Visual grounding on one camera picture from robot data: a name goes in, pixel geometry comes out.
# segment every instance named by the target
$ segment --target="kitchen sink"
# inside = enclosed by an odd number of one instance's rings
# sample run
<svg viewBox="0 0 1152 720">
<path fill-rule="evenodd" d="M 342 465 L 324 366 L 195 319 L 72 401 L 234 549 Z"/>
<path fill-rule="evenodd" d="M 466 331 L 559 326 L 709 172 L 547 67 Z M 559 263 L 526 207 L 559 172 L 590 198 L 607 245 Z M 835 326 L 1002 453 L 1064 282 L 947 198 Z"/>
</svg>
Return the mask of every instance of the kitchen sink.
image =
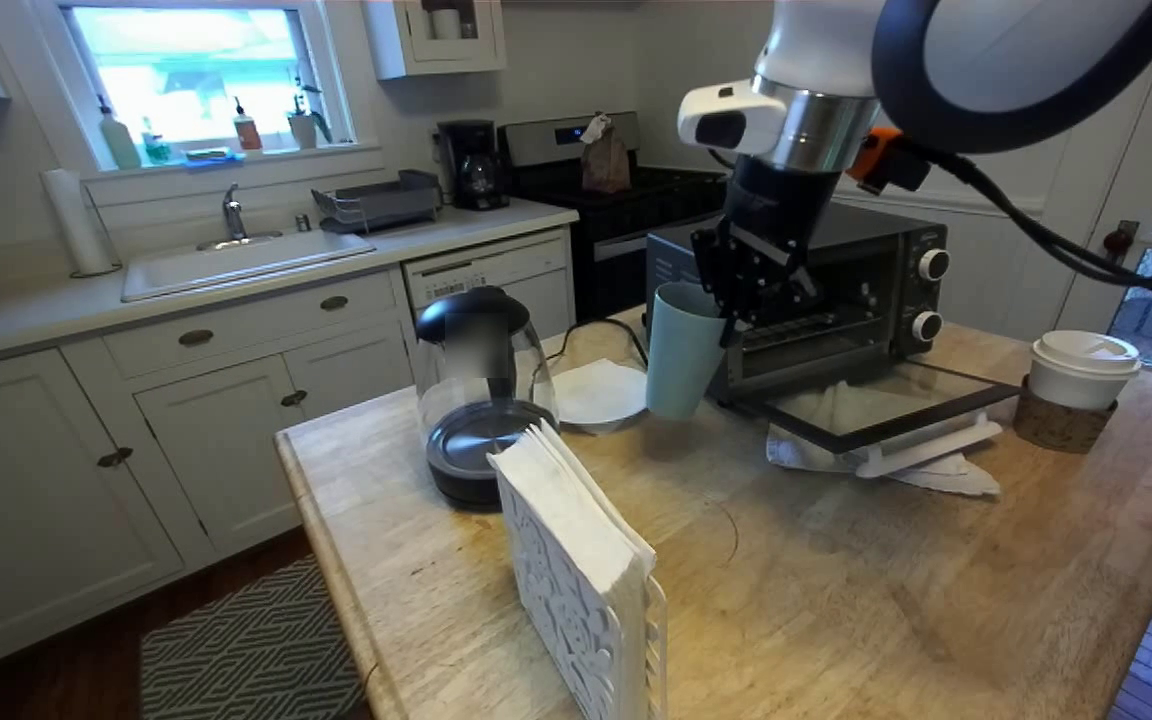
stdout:
<svg viewBox="0 0 1152 720">
<path fill-rule="evenodd" d="M 217 245 L 201 251 L 174 257 L 148 257 L 133 258 L 124 271 L 124 304 L 195 293 L 213 282 L 240 282 L 250 276 L 272 276 L 302 263 L 326 263 L 340 257 L 376 251 L 376 245 L 359 236 L 333 236 L 333 232 L 293 232 L 250 245 Z"/>
</svg>

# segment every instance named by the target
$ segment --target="floor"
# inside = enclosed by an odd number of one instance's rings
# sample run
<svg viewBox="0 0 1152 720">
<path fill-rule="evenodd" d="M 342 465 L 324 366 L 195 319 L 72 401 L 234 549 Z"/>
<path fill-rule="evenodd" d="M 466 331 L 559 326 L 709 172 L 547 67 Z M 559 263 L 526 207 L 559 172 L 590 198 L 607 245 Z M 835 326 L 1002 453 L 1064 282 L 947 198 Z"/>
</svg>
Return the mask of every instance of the floor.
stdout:
<svg viewBox="0 0 1152 720">
<path fill-rule="evenodd" d="M 158 629 L 272 568 L 309 555 L 301 532 L 245 551 L 220 568 L 187 575 L 148 601 L 98 615 L 68 634 L 36 644 L 0 663 L 0 720 L 133 720 L 138 634 Z M 1122 679 L 1115 720 L 1152 720 L 1152 629 L 1140 644 L 1133 676 Z"/>
</svg>

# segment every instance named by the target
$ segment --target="coffee maker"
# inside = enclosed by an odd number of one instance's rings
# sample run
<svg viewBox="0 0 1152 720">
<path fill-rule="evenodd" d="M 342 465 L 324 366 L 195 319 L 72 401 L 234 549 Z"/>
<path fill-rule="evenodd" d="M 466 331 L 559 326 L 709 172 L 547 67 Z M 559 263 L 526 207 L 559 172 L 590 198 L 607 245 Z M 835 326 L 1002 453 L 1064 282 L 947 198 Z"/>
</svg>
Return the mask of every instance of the coffee maker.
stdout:
<svg viewBox="0 0 1152 720">
<path fill-rule="evenodd" d="M 437 130 L 448 188 L 456 207 L 499 207 L 504 203 L 504 177 L 496 156 L 496 125 L 488 119 L 456 119 L 438 125 Z"/>
</svg>

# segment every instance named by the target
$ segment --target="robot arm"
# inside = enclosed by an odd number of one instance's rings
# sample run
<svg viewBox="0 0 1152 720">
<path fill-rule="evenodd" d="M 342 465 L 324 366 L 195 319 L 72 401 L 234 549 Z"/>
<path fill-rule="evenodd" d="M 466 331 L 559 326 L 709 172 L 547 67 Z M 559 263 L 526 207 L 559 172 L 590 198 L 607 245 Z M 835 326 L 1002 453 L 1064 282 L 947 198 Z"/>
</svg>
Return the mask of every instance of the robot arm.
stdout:
<svg viewBox="0 0 1152 720">
<path fill-rule="evenodd" d="M 734 152 L 701 278 L 726 324 L 812 309 L 807 240 L 871 107 L 927 152 L 1006 152 L 1086 119 L 1149 61 L 1152 0 L 774 0 L 755 75 L 679 103 L 689 144 Z"/>
</svg>

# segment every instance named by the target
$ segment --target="stove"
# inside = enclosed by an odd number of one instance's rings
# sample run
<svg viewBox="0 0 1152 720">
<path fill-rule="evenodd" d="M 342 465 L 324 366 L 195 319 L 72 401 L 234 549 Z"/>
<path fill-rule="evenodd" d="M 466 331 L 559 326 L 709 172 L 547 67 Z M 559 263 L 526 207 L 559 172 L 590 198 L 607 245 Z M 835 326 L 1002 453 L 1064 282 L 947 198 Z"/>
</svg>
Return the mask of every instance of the stove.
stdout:
<svg viewBox="0 0 1152 720">
<path fill-rule="evenodd" d="M 635 116 L 613 112 L 615 136 L 628 147 L 628 191 L 580 188 L 580 127 L 590 116 L 504 125 L 504 185 L 512 196 L 577 207 L 573 271 L 577 319 L 598 319 L 649 301 L 649 232 L 663 222 L 715 214 L 725 203 L 725 172 L 679 172 L 635 164 Z"/>
</svg>

